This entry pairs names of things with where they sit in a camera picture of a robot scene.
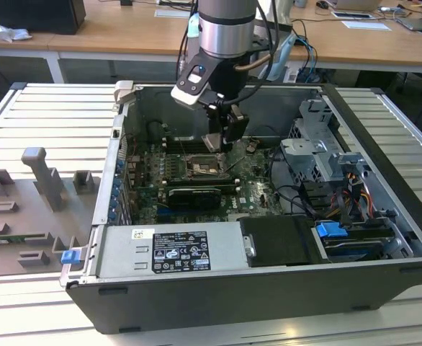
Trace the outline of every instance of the floor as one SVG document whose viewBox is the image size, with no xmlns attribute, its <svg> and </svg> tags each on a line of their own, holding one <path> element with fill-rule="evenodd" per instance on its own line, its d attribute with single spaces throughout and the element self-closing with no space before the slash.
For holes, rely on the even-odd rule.
<svg viewBox="0 0 422 346">
<path fill-rule="evenodd" d="M 69 83 L 115 83 L 120 79 L 136 81 L 174 81 L 174 63 L 116 61 L 117 76 L 110 76 L 106 61 L 63 60 Z M 0 57 L 0 71 L 10 81 L 52 83 L 47 64 L 39 58 Z M 350 87 L 356 81 L 356 71 L 327 71 L 330 81 L 340 87 Z M 387 96 L 417 125 L 422 128 L 422 79 L 410 75 L 403 90 L 403 74 L 385 76 L 387 83 L 382 88 L 381 76 L 368 76 L 368 87 L 381 87 Z M 6 94 L 9 85 L 0 75 L 0 99 Z"/>
</svg>

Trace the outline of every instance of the power supply label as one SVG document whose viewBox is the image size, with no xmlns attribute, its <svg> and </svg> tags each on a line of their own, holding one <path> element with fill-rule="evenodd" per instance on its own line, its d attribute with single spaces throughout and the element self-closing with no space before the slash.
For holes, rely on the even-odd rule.
<svg viewBox="0 0 422 346">
<path fill-rule="evenodd" d="M 155 233 L 152 271 L 155 274 L 211 270 L 206 232 Z"/>
</svg>

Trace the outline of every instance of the desk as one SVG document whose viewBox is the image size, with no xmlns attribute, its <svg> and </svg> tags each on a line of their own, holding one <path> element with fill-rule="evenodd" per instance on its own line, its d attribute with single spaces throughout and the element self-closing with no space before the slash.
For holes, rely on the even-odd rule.
<svg viewBox="0 0 422 346">
<path fill-rule="evenodd" d="M 384 0 L 395 5 L 396 0 Z M 118 1 L 85 0 L 86 21 L 77 35 L 32 33 L 29 41 L 0 41 L 0 56 L 47 60 L 55 83 L 66 78 L 59 60 L 175 61 L 187 21 L 154 17 L 151 4 L 120 6 Z M 335 19 L 309 0 L 305 9 L 293 7 L 291 18 Z M 318 51 L 320 68 L 422 73 L 422 34 L 386 20 L 390 32 L 348 29 L 339 21 L 305 22 L 307 36 Z M 299 22 L 295 29 L 302 32 Z M 295 47 L 291 66 L 306 59 L 305 49 Z"/>
</svg>

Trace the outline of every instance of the slotted metal surface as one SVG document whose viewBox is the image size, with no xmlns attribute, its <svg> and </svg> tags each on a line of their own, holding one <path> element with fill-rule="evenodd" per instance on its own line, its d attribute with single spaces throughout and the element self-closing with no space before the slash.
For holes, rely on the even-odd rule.
<svg viewBox="0 0 422 346">
<path fill-rule="evenodd" d="M 24 150 L 42 146 L 61 177 L 79 169 L 101 176 L 112 130 L 114 86 L 28 84 L 0 114 L 0 169 L 13 179 L 31 177 Z"/>
<path fill-rule="evenodd" d="M 365 103 L 380 109 L 365 111 L 361 108 L 355 114 L 422 202 L 422 134 L 387 98 L 372 92 L 338 91 L 352 110 Z M 344 128 L 339 128 L 339 133 L 352 151 L 358 151 Z"/>
</svg>

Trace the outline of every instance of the desk leg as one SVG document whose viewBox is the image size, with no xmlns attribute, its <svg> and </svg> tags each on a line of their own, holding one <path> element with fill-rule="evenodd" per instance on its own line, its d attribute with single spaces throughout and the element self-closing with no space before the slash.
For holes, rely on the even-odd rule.
<svg viewBox="0 0 422 346">
<path fill-rule="evenodd" d="M 111 78 L 117 78 L 117 69 L 115 68 L 115 62 L 113 60 L 109 60 L 109 72 Z"/>
<path fill-rule="evenodd" d="M 54 83 L 67 83 L 67 77 L 64 74 L 63 69 L 60 67 L 59 54 L 57 52 L 47 52 L 44 58 L 48 62 L 48 67 L 50 69 Z"/>
</svg>

